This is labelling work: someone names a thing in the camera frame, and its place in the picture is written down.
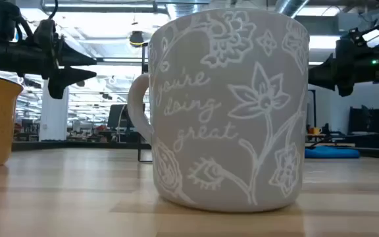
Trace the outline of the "blue cloth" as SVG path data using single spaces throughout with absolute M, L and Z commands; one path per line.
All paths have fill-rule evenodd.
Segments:
M 356 149 L 326 146 L 305 149 L 305 158 L 307 159 L 358 159 L 360 156 Z

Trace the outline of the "black background stand frame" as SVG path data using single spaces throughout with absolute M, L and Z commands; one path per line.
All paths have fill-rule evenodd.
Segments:
M 313 126 L 317 125 L 317 115 L 316 115 L 316 90 L 308 89 L 310 93 L 310 98 L 312 99 L 312 114 L 313 114 Z

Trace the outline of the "dark background monitor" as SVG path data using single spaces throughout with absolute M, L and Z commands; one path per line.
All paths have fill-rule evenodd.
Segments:
M 128 114 L 127 104 L 111 105 L 107 122 L 109 128 L 133 128 L 134 125 Z

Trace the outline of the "black storage cases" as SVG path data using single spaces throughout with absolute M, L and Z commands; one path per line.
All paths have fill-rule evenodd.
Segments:
M 379 109 L 350 107 L 347 131 L 379 133 Z

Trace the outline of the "white room pillar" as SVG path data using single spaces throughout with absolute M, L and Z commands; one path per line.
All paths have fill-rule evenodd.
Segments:
M 48 84 L 48 80 L 43 81 L 39 141 L 63 141 L 67 137 L 69 88 L 64 89 L 62 99 L 53 99 Z

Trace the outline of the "grey floral ceramic mug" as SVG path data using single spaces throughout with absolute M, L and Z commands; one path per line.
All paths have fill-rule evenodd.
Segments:
M 309 33 L 260 9 L 210 9 L 161 26 L 128 114 L 151 146 L 159 195 L 186 207 L 252 213 L 302 187 Z

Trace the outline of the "black table frame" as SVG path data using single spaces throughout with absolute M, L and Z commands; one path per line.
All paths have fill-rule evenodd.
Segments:
M 149 150 L 149 144 L 134 143 L 89 143 L 89 142 L 13 142 L 11 151 L 32 151 L 42 149 L 66 149 L 66 148 L 89 148 L 89 149 L 143 149 Z M 379 149 L 355 147 L 363 157 L 379 158 Z

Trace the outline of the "wooden shelf with black frame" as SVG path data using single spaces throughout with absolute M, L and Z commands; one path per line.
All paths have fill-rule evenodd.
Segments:
M 146 63 L 147 46 L 148 46 L 147 42 L 143 43 L 141 46 L 141 73 L 142 74 L 148 72 L 148 66 Z M 143 144 L 142 141 L 143 141 L 143 137 L 142 135 L 140 135 L 138 138 L 138 161 L 140 163 L 149 163 L 149 161 L 141 159 L 141 149 L 142 149 L 142 144 Z

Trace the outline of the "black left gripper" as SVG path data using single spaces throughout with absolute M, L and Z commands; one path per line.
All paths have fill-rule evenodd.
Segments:
M 71 48 L 64 39 L 57 42 L 57 59 L 61 66 L 96 65 L 94 58 L 88 57 Z M 49 95 L 53 99 L 62 99 L 64 89 L 70 85 L 97 76 L 96 72 L 66 67 L 60 69 L 46 52 L 38 47 L 17 43 L 0 43 L 0 71 L 23 74 L 40 74 L 49 79 Z

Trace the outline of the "silver ceiling duct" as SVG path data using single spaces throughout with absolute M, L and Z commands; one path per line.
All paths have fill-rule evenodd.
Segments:
M 295 17 L 310 0 L 277 0 L 275 11 L 286 16 Z

